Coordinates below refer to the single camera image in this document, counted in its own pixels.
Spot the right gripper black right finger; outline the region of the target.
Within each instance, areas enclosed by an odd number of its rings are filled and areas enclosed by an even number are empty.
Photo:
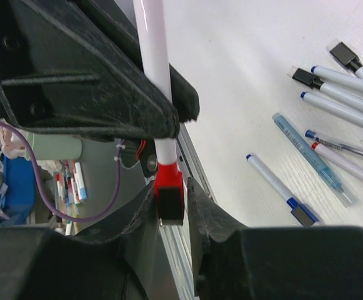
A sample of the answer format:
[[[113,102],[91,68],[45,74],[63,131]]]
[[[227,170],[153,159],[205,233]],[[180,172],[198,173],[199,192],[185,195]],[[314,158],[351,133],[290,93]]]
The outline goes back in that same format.
[[[363,299],[363,228],[249,228],[187,184],[192,293],[201,299]],[[0,299],[147,299],[153,187],[75,236],[0,228]]]

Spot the white marker red end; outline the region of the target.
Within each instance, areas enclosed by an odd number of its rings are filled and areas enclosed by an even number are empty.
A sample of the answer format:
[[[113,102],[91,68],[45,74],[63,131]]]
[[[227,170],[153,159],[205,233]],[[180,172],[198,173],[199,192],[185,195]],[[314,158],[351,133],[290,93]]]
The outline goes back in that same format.
[[[133,6],[144,75],[164,103],[172,104],[163,2],[135,0]],[[177,173],[176,140],[159,138],[154,143],[159,171]]]

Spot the light blue highlighter pen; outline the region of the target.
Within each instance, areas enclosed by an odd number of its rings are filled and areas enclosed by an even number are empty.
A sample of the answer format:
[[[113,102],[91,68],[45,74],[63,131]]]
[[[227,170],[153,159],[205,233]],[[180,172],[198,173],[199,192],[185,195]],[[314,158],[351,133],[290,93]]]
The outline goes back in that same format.
[[[314,152],[310,145],[306,143],[304,138],[282,114],[275,113],[272,116],[272,120],[344,207],[350,207],[357,202],[356,196],[345,187],[343,180]]]

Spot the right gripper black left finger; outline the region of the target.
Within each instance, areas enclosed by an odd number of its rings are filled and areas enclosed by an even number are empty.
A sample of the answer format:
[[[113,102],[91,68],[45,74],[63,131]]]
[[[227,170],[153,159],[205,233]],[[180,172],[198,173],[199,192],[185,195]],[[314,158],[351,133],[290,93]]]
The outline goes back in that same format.
[[[175,107],[71,1],[0,1],[0,119],[93,139],[179,132]]]

